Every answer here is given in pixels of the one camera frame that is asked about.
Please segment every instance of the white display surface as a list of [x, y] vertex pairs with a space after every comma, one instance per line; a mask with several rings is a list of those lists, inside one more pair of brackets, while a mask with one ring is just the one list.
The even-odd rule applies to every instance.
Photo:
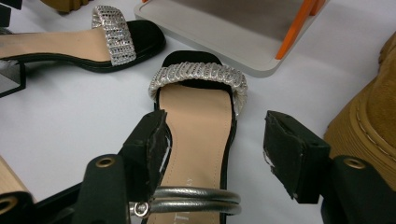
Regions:
[[[110, 4], [130, 21], [139, 2], [95, 0], [61, 15], [40, 1], [25, 0], [21, 11], [12, 10], [9, 29], [90, 29], [92, 8]], [[229, 224], [322, 223], [320, 204], [292, 201], [265, 163], [266, 111], [287, 113], [322, 136], [376, 76], [379, 51], [396, 30], [395, 11], [394, 0], [331, 0], [273, 75], [247, 76], [247, 105], [228, 169], [228, 188], [240, 194], [243, 212], [228, 217]], [[153, 110], [150, 80], [163, 59], [179, 49], [192, 48], [167, 37], [159, 55], [110, 74], [69, 63], [27, 64], [26, 90], [0, 98], [0, 155], [38, 201], [77, 184], [91, 159], [119, 152], [138, 121]]]
[[[302, 3], [302, 0], [243, 3], [150, 0], [136, 6], [134, 13], [137, 18], [156, 22], [167, 35], [182, 43], [216, 52], [224, 62], [250, 76], [268, 77], [286, 58], [286, 55], [282, 59], [275, 56]], [[306, 19], [297, 40], [314, 18]]]

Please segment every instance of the metallic ankle strap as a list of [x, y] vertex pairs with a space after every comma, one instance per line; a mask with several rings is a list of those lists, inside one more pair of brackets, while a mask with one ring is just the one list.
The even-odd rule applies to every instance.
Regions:
[[231, 86], [237, 117], [247, 101], [248, 84], [245, 76], [236, 69], [217, 63], [177, 63], [163, 67], [151, 80], [148, 94], [155, 101], [160, 87], [187, 79], [217, 81]]
[[130, 203], [131, 216], [146, 218], [151, 213], [241, 212], [239, 195], [224, 189], [158, 187], [149, 203]]
[[112, 65], [120, 65], [136, 59], [128, 25], [118, 9], [107, 6], [95, 7], [92, 11], [92, 28], [100, 26], [106, 33]]

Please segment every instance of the white table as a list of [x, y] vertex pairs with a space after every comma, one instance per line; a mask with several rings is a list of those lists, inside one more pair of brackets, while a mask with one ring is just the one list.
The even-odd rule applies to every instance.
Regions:
[[[91, 1], [61, 15], [40, 1], [13, 10], [14, 33], [90, 29], [91, 10], [111, 4], [134, 20], [138, 0]], [[377, 74], [378, 53], [396, 28], [394, 0], [331, 0], [270, 77], [247, 76], [228, 170], [229, 189], [243, 212], [228, 223], [322, 223], [319, 204], [297, 204], [262, 156], [267, 110], [290, 114], [318, 136]], [[27, 88], [0, 99], [0, 155], [40, 201], [82, 180], [96, 156], [117, 153], [137, 122], [152, 111], [151, 77], [174, 50], [191, 47], [167, 37], [154, 58], [111, 74], [68, 63], [29, 63]]]

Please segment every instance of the rhinestone strap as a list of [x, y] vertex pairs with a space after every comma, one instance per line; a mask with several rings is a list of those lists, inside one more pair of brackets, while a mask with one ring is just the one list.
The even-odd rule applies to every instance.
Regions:
[[163, 67], [151, 80], [148, 94], [155, 101], [160, 87], [186, 79], [217, 81], [231, 86], [236, 116], [247, 101], [248, 84], [245, 76], [238, 70], [217, 63], [177, 63]]
[[95, 7], [92, 11], [92, 28], [100, 26], [106, 32], [112, 65], [120, 65], [136, 59], [128, 25], [118, 9], [107, 6]]

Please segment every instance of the silver ankle strap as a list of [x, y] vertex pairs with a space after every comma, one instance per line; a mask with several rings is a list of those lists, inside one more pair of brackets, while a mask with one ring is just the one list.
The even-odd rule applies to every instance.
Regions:
[[100, 26], [106, 33], [112, 65], [120, 65], [136, 59], [128, 25], [118, 9], [107, 6], [95, 7], [92, 11], [92, 28]]
[[224, 189], [158, 187], [149, 203], [130, 203], [131, 216], [146, 218], [152, 213], [241, 212], [239, 195]]

